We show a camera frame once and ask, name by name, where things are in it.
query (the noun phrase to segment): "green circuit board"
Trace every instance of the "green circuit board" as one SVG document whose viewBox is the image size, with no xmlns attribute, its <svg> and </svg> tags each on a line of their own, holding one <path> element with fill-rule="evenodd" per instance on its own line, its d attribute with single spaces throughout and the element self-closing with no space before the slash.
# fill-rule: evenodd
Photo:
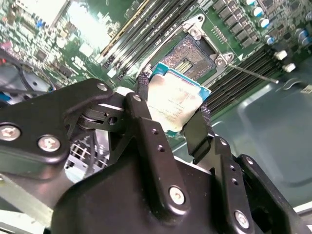
<svg viewBox="0 0 312 234">
<path fill-rule="evenodd" d="M 152 67 L 167 57 L 173 58 L 175 48 L 183 40 L 188 40 L 194 48 L 206 53 L 202 60 L 210 64 L 210 56 L 215 51 L 210 51 L 209 54 L 201 49 L 196 40 L 191 42 L 193 39 L 185 31 L 174 34 L 159 49 L 161 42 L 172 31 L 198 15 L 204 16 L 201 27 L 203 32 L 220 53 L 233 53 L 233 63 L 236 65 L 268 44 L 268 37 L 275 40 L 273 44 L 286 44 L 295 61 L 301 61 L 311 54 L 309 44 L 304 43 L 297 33 L 304 29 L 312 34 L 311 21 L 307 19 L 312 10 L 309 0 L 257 0 L 252 5 L 240 0 L 57 0 L 53 5 L 49 2 L 53 1 L 37 0 L 27 5 L 30 3 L 26 0 L 0 0 L 0 46 L 15 58 L 39 67 L 59 87 L 88 78 L 98 78 L 113 88 L 133 88 L 141 64 L 154 51 L 157 50 L 157 53 L 150 59 Z M 174 11 L 174 5 L 170 5 L 173 2 L 179 3 L 175 5 L 179 5 L 181 9 L 184 5 L 189 5 L 183 10 L 177 8 Z M 147 4 L 146 9 L 150 6 L 149 11 L 153 11 L 154 18 L 150 24 L 141 24 L 141 27 L 136 28 L 133 22 L 137 20 L 139 25 L 149 14 L 142 7 L 144 4 Z M 256 7 L 262 8 L 261 17 L 252 15 Z M 259 26 L 261 19 L 270 21 L 268 27 Z M 137 37 L 122 33 L 127 32 L 131 23 L 132 31 L 137 31 L 134 34 Z M 149 30 L 151 39 L 144 41 L 148 37 L 144 33 Z M 152 40 L 154 35 L 159 35 L 155 41 Z M 115 50 L 110 55 L 119 54 L 122 59 L 115 59 L 109 66 L 104 66 L 109 56 L 103 54 L 103 51 L 112 41 L 112 48 Z M 125 41 L 129 46 L 120 47 Z M 184 72 L 191 67 L 193 73 L 196 71 L 195 64 L 187 58 L 178 67 Z M 201 71 L 196 81 L 210 87 L 229 71 L 230 68 L 225 69 L 208 82 L 216 75 L 212 64 L 210 70 Z M 183 137 L 176 135 L 171 144 L 182 139 Z"/>
</svg>

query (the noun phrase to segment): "capacitor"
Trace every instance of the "capacitor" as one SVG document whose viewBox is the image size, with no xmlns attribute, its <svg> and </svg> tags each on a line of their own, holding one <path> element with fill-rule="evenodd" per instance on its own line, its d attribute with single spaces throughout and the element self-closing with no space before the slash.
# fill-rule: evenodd
<svg viewBox="0 0 312 234">
<path fill-rule="evenodd" d="M 306 15 L 306 21 L 312 21 L 312 11 Z"/>
<path fill-rule="evenodd" d="M 244 0 L 244 4 L 248 6 L 254 5 L 254 3 L 255 3 L 255 0 Z"/>
<path fill-rule="evenodd" d="M 294 33 L 295 37 L 298 38 L 298 40 L 303 40 L 304 38 L 306 38 L 309 33 L 307 30 L 303 29 L 303 28 L 298 28 L 296 30 L 296 32 Z"/>
<path fill-rule="evenodd" d="M 266 19 L 266 18 L 261 18 L 259 21 L 258 21 L 258 26 L 260 28 L 267 28 L 270 24 L 270 21 L 269 19 Z"/>
<path fill-rule="evenodd" d="M 264 37 L 264 41 L 266 42 L 267 45 L 272 45 L 275 42 L 275 38 L 271 37 L 270 35 L 266 35 Z"/>
<path fill-rule="evenodd" d="M 307 46 L 312 42 L 312 38 L 311 37 L 305 37 L 303 39 L 299 39 L 298 43 L 301 44 L 302 46 Z"/>
<path fill-rule="evenodd" d="M 261 7 L 255 6 L 251 10 L 251 15 L 254 17 L 260 17 L 263 16 L 263 10 Z"/>
</svg>

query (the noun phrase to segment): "black cable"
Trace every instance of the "black cable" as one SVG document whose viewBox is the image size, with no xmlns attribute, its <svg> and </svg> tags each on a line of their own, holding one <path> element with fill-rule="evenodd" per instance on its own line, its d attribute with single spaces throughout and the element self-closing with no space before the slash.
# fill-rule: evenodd
<svg viewBox="0 0 312 234">
<path fill-rule="evenodd" d="M 89 177 L 90 175 L 93 174 L 93 165 L 94 162 L 96 160 L 96 149 L 95 149 L 95 145 L 94 145 L 94 134 L 95 132 L 90 135 L 89 137 L 89 144 L 90 144 L 90 160 L 89 160 L 89 164 L 88 164 L 88 168 L 86 173 L 84 174 L 84 178 Z"/>
</svg>

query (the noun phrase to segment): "black plastic bracket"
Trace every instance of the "black plastic bracket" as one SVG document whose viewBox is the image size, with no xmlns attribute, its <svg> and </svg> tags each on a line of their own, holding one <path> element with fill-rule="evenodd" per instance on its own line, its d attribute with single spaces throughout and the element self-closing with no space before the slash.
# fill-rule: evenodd
<svg viewBox="0 0 312 234">
<path fill-rule="evenodd" d="M 113 133 L 125 131 L 124 96 L 114 93 L 105 103 L 99 103 L 87 108 L 78 120 L 78 125 L 84 129 L 101 129 Z"/>
<path fill-rule="evenodd" d="M 218 228 L 231 234 L 253 234 L 254 225 L 245 191 L 242 171 L 232 159 L 228 143 L 219 136 L 211 141 L 210 151 L 198 163 L 214 175 L 213 210 Z M 239 215 L 243 214 L 243 223 Z"/>
<path fill-rule="evenodd" d="M 253 217 L 263 232 L 311 233 L 255 160 L 250 156 L 240 155 L 236 162 L 244 172 L 245 187 Z"/>
<path fill-rule="evenodd" d="M 99 89 L 99 84 L 107 90 Z M 113 94 L 98 79 L 88 79 L 52 93 L 0 110 L 0 125 L 13 125 L 21 135 L 12 141 L 0 140 L 0 172 L 48 179 L 59 173 L 70 152 L 71 133 L 82 112 L 91 103 Z M 42 136 L 60 141 L 55 152 L 38 147 Z"/>
<path fill-rule="evenodd" d="M 184 126 L 184 135 L 194 164 L 214 175 L 212 207 L 218 229 L 232 234 L 254 233 L 241 169 L 232 159 L 229 144 L 215 136 L 207 108 L 201 107 L 193 115 Z M 245 224 L 239 223 L 238 217 L 243 217 Z"/>
<path fill-rule="evenodd" d="M 152 212 L 163 222 L 179 223 L 191 208 L 190 199 L 162 127 L 151 120 L 146 101 L 139 95 L 127 94 L 124 107 L 129 125 L 122 138 L 109 135 L 110 163 L 114 164 L 135 140 L 142 170 L 150 178 L 146 187 Z M 173 187 L 182 192 L 182 204 L 175 203 L 170 196 Z"/>
</svg>

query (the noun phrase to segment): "electronic component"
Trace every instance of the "electronic component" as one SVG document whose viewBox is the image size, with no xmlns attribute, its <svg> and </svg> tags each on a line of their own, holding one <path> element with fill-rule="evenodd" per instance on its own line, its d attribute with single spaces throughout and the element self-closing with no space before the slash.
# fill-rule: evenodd
<svg viewBox="0 0 312 234">
<path fill-rule="evenodd" d="M 250 24 L 247 24 L 246 26 L 245 26 L 245 28 L 244 28 L 248 33 L 250 33 L 251 31 L 252 31 L 252 27 L 251 27 L 251 25 Z"/>
<path fill-rule="evenodd" d="M 269 8 L 273 5 L 274 1 L 273 0 L 264 0 L 262 1 L 262 4 L 266 7 Z"/>
<path fill-rule="evenodd" d="M 286 34 L 284 35 L 284 39 L 285 39 L 285 40 L 289 40 L 291 37 L 292 37 L 292 35 L 291 35 L 290 33 L 286 33 Z"/>
<path fill-rule="evenodd" d="M 295 37 L 298 38 L 298 40 L 300 40 L 300 39 L 306 38 L 309 35 L 309 33 L 305 29 L 298 28 L 294 35 L 295 35 Z"/>
<path fill-rule="evenodd" d="M 261 7 L 255 6 L 252 10 L 251 10 L 251 15 L 253 17 L 260 17 L 263 16 L 263 10 Z"/>
<path fill-rule="evenodd" d="M 245 5 L 254 5 L 254 3 L 255 3 L 255 0 L 244 0 L 244 4 Z"/>
<path fill-rule="evenodd" d="M 236 2 L 235 1 L 229 2 L 228 7 L 230 10 L 234 11 L 235 9 L 237 9 Z"/>
<path fill-rule="evenodd" d="M 59 73 L 61 73 L 63 76 L 65 76 L 66 78 L 69 78 L 72 76 L 73 72 L 68 68 L 65 67 L 63 64 L 56 64 L 56 69 Z"/>
<path fill-rule="evenodd" d="M 225 21 L 225 24 L 231 27 L 236 22 L 237 22 L 236 18 L 234 16 L 231 16 Z"/>
<path fill-rule="evenodd" d="M 233 28 L 231 28 L 231 32 L 232 32 L 233 34 L 237 34 L 237 33 L 239 33 L 242 29 L 243 29 L 242 26 L 241 26 L 239 23 L 237 23 L 236 25 L 234 25 Z"/>
<path fill-rule="evenodd" d="M 308 12 L 306 15 L 306 21 L 311 21 L 312 20 L 312 11 Z"/>
<path fill-rule="evenodd" d="M 294 63 L 290 63 L 287 65 L 284 65 L 282 68 L 285 72 L 289 73 L 289 72 L 292 72 L 296 68 L 296 65 Z"/>
<path fill-rule="evenodd" d="M 229 8 L 225 8 L 224 10 L 222 10 L 219 15 L 222 19 L 226 19 L 228 16 L 230 16 L 231 11 L 229 10 Z"/>
<path fill-rule="evenodd" d="M 258 26 L 260 28 L 267 28 L 270 24 L 270 21 L 269 19 L 265 19 L 265 18 L 261 18 L 259 21 L 258 21 Z"/>
<path fill-rule="evenodd" d="M 252 43 L 253 43 L 253 41 L 252 41 L 250 38 L 247 38 L 247 39 L 245 39 L 245 40 L 241 43 L 241 45 L 242 45 L 244 48 L 246 48 L 246 47 L 250 46 Z"/>
<path fill-rule="evenodd" d="M 246 37 L 248 37 L 248 34 L 246 31 L 242 31 L 241 33 L 239 33 L 238 35 L 236 35 L 236 38 L 239 41 L 243 41 Z"/>
<path fill-rule="evenodd" d="M 210 93 L 209 89 L 159 63 L 151 75 L 147 105 L 152 119 L 158 121 L 165 132 L 176 133 L 182 130 Z"/>
<path fill-rule="evenodd" d="M 247 22 L 247 18 L 245 16 L 243 16 L 239 21 L 238 21 L 243 27 L 245 27 L 248 22 Z"/>
<path fill-rule="evenodd" d="M 43 62 L 44 59 L 47 57 L 47 54 L 46 54 L 45 52 L 43 52 L 42 50 L 38 50 L 37 53 L 36 53 L 36 55 L 35 55 L 35 57 L 36 57 L 39 61 Z"/>
<path fill-rule="evenodd" d="M 41 22 L 39 26 L 41 26 L 43 22 L 45 22 L 46 25 L 54 26 L 68 2 L 68 0 L 17 0 L 15 4 L 30 15 L 38 17 Z"/>
<path fill-rule="evenodd" d="M 278 51 L 274 53 L 275 58 L 278 60 L 283 60 L 284 58 L 287 57 L 287 52 L 286 50 Z"/>
<path fill-rule="evenodd" d="M 253 41 L 255 41 L 255 42 L 258 42 L 258 41 L 259 41 L 259 37 L 258 37 L 257 33 L 255 33 L 255 32 L 250 33 L 250 34 L 249 34 L 249 37 L 250 37 Z"/>
<path fill-rule="evenodd" d="M 195 41 L 191 36 L 186 36 L 159 62 L 197 80 L 216 67 L 209 57 L 214 53 L 205 40 Z"/>
<path fill-rule="evenodd" d="M 275 42 L 275 39 L 271 37 L 270 35 L 266 35 L 264 37 L 264 40 L 267 45 L 272 45 Z"/>
<path fill-rule="evenodd" d="M 312 42 L 312 38 L 311 37 L 306 37 L 303 39 L 299 39 L 298 43 L 301 44 L 302 46 L 307 46 Z"/>
<path fill-rule="evenodd" d="M 224 6 L 225 6 L 224 0 L 218 0 L 218 1 L 213 5 L 213 8 L 214 8 L 216 11 L 219 11 L 219 10 L 221 10 Z"/>
<path fill-rule="evenodd" d="M 69 33 L 69 34 L 72 34 L 73 32 L 76 31 L 76 27 L 71 23 L 71 22 L 68 22 L 65 26 L 65 30 Z"/>
<path fill-rule="evenodd" d="M 292 9 L 293 11 L 295 11 L 295 10 L 298 9 L 299 5 L 300 5 L 300 3 L 299 3 L 298 1 L 294 1 L 294 2 L 290 5 L 290 7 L 291 7 L 291 9 Z"/>
<path fill-rule="evenodd" d="M 243 16 L 242 16 L 242 10 L 241 9 L 237 9 L 234 11 L 233 15 L 235 15 L 236 19 L 241 19 Z"/>
</svg>

